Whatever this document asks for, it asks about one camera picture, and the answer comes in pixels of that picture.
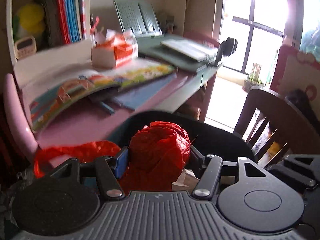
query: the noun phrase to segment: brown chair backrest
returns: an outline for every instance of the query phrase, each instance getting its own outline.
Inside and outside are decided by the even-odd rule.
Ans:
[[[279,139],[284,146],[267,165],[277,163],[289,149],[294,154],[320,154],[320,136],[305,116],[291,102],[266,88],[256,86],[249,91],[234,134],[243,137],[256,109],[260,110],[265,118],[247,140],[250,146],[257,142],[268,122],[276,128],[256,153],[256,161],[260,160],[273,142]]]

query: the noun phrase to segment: trash can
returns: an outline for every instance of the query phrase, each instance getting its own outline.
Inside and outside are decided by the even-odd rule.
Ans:
[[[135,133],[151,122],[163,121],[180,125],[189,135],[192,145],[202,154],[214,154],[224,161],[237,161],[247,157],[254,161],[249,146],[232,133],[187,117],[161,111],[146,111],[129,117],[106,138],[119,145],[128,146]]]

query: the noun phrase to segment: desk leg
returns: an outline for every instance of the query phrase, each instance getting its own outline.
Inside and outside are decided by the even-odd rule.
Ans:
[[[210,78],[207,82],[207,87],[205,89],[204,99],[203,99],[203,103],[202,103],[201,111],[200,111],[200,116],[199,116],[200,122],[204,122],[204,119],[207,115],[208,107],[209,107],[209,103],[210,103],[210,99],[211,99],[211,95],[212,95],[213,85],[216,80],[216,75],[217,75],[217,73],[215,73],[212,76],[212,78]]]

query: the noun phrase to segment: tissue box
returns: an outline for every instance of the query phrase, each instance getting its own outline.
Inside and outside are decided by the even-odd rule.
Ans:
[[[93,67],[117,68],[138,57],[138,44],[132,33],[115,34],[91,49]]]

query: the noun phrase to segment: crumpled red bag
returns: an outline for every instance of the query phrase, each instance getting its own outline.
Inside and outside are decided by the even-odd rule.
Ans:
[[[120,179],[127,194],[130,190],[171,191],[190,154],[188,134],[170,122],[152,122],[130,141],[130,163]]]
[[[47,164],[51,159],[58,156],[69,155],[78,158],[81,163],[85,163],[93,162],[95,158],[104,155],[114,156],[119,151],[120,147],[109,141],[90,142],[79,146],[41,149],[36,152],[33,171],[36,178],[43,177],[45,174],[41,171],[40,166]]]

